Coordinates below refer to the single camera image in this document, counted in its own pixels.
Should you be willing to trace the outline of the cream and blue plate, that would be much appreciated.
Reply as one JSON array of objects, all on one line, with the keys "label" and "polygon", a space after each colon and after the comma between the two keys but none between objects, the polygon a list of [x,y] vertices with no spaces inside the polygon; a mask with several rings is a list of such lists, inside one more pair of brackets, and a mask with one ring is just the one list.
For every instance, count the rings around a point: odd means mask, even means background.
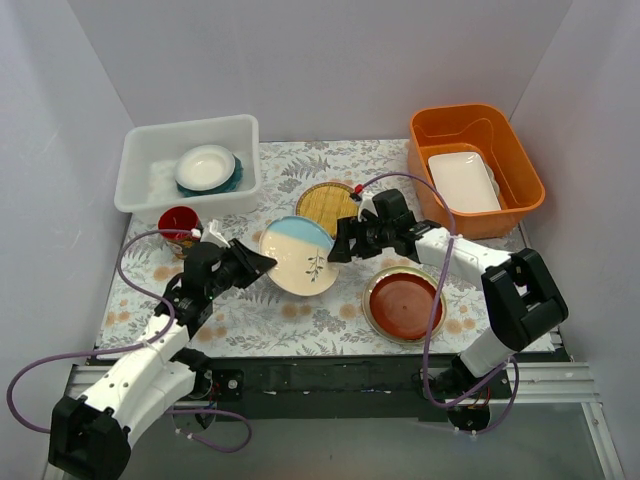
[{"label": "cream and blue plate", "polygon": [[339,268],[328,262],[331,236],[317,223],[301,216],[273,221],[261,234],[259,251],[277,264],[269,278],[288,293],[310,297],[327,291]]}]

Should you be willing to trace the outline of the red brown rimmed plate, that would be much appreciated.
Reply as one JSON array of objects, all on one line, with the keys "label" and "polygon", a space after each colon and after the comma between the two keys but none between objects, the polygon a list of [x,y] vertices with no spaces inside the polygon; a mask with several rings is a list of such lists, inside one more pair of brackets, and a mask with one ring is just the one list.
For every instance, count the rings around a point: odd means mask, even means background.
[{"label": "red brown rimmed plate", "polygon": [[364,289],[362,308],[371,328],[401,345],[423,344],[437,282],[408,266],[386,268]]}]

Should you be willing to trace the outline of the teal scalloped ceramic plate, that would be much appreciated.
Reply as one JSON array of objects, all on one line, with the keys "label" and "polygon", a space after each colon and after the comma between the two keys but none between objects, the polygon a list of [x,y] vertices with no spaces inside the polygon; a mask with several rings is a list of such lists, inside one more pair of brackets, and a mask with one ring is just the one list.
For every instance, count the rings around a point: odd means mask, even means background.
[{"label": "teal scalloped ceramic plate", "polygon": [[181,185],[179,182],[176,182],[177,190],[186,197],[205,196],[235,191],[243,179],[244,169],[240,159],[236,156],[233,156],[233,158],[235,160],[234,171],[232,175],[220,186],[209,190],[193,190]]}]

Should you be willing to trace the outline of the white fluted bowl plate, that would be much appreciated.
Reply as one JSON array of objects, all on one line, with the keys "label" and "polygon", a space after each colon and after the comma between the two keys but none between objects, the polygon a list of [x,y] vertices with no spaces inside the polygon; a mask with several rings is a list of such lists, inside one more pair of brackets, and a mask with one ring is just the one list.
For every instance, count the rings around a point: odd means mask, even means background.
[{"label": "white fluted bowl plate", "polygon": [[176,183],[188,190],[206,191],[223,185],[235,170],[235,157],[218,145],[203,145],[187,151],[176,163]]}]

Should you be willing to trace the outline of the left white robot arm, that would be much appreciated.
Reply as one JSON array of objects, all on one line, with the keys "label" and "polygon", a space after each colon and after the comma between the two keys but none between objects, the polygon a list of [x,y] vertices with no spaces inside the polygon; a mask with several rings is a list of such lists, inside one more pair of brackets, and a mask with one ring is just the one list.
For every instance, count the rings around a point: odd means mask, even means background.
[{"label": "left white robot arm", "polygon": [[205,398],[211,373],[176,360],[212,314],[216,297],[245,289],[276,266],[238,240],[198,242],[167,284],[136,349],[96,383],[54,406],[48,461],[80,479],[117,479],[141,435],[179,399]]}]

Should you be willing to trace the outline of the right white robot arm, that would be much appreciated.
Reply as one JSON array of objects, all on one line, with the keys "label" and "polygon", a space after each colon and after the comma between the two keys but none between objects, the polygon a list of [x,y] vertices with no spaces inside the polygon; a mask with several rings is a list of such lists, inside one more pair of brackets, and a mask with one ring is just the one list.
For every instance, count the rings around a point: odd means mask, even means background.
[{"label": "right white robot arm", "polygon": [[567,304],[537,251],[492,249],[437,222],[419,221],[397,189],[350,197],[358,213],[338,219],[329,262],[368,259],[391,248],[415,263],[439,266],[442,274],[453,274],[484,295],[488,328],[448,369],[427,379],[427,394],[479,395],[516,353],[567,319]]}]

